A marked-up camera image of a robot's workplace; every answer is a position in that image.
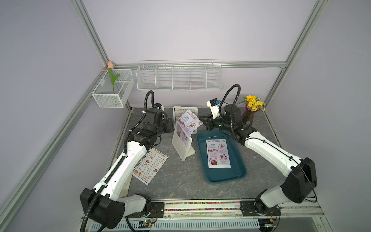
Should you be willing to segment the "special menu sheet top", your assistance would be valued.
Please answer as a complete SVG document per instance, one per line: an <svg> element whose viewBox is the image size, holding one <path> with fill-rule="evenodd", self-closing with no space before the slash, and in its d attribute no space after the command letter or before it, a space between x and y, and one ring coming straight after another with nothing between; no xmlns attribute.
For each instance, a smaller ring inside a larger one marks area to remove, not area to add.
<svg viewBox="0 0 371 232"><path fill-rule="evenodd" d="M192 133L202 124L201 120L191 110L187 110L177 120L175 134L185 146L188 146L191 143Z"/></svg>

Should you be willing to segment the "special menu sheet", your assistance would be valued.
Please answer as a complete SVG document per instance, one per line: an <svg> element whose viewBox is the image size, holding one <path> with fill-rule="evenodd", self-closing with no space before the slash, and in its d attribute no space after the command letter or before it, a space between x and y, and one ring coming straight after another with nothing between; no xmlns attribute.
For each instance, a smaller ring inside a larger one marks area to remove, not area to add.
<svg viewBox="0 0 371 232"><path fill-rule="evenodd" d="M231 168L227 140L206 140L208 168Z"/></svg>
<svg viewBox="0 0 371 232"><path fill-rule="evenodd" d="M202 124L201 120L191 110L187 110L177 120L175 134L185 146L188 146L191 143L192 133Z"/></svg>

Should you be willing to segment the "dim sum menu sheet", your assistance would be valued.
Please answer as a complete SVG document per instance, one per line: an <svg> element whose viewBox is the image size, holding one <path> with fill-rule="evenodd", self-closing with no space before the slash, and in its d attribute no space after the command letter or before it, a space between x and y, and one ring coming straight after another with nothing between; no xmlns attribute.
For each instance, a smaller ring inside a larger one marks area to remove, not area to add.
<svg viewBox="0 0 371 232"><path fill-rule="evenodd" d="M148 186L167 159L167 155L152 148L134 168L133 176Z"/></svg>

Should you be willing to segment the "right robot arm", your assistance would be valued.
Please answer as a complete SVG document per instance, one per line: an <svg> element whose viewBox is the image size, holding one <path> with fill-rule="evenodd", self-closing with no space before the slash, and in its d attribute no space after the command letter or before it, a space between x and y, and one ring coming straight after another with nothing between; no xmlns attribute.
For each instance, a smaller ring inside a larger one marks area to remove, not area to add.
<svg viewBox="0 0 371 232"><path fill-rule="evenodd" d="M235 105L221 105L217 99L207 102L211 114L199 117L206 129L219 129L226 133L237 143L258 153L286 178L279 186L261 192L251 210L264 215L279 204L300 204L305 201L317 186L314 161L310 158L301 159L271 143L254 127L242 121L241 111Z"/></svg>

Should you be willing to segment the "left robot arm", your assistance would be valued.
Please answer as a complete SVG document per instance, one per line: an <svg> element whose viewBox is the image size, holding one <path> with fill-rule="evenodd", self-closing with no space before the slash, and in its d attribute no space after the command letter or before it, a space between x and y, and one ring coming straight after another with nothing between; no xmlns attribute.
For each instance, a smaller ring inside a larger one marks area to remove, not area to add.
<svg viewBox="0 0 371 232"><path fill-rule="evenodd" d="M124 150L114 166L92 189L84 189L80 201L85 212L80 230L86 230L89 219L99 223L99 231L115 228L122 218L132 214L148 216L151 214L151 200L144 194L134 194L118 201L120 193L132 175L137 163L161 141L164 133L174 131L174 121L167 117L163 106L155 104L144 110L140 119L142 128L137 125L125 138Z"/></svg>

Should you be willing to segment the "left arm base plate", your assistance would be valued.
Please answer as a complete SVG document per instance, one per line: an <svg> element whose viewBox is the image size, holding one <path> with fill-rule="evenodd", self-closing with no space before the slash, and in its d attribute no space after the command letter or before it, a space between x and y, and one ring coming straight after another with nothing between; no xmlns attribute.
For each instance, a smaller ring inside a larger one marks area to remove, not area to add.
<svg viewBox="0 0 371 232"><path fill-rule="evenodd" d="M142 212L128 215L128 218L163 218L165 213L164 202L151 202Z"/></svg>

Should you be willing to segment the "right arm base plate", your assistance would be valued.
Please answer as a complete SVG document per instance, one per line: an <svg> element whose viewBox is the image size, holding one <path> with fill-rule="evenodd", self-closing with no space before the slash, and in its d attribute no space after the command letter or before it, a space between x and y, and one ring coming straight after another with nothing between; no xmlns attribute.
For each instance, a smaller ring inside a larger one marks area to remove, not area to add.
<svg viewBox="0 0 371 232"><path fill-rule="evenodd" d="M280 216L281 210L279 206L272 208L266 207L261 202L256 201L240 201L240 210L244 217L247 216Z"/></svg>

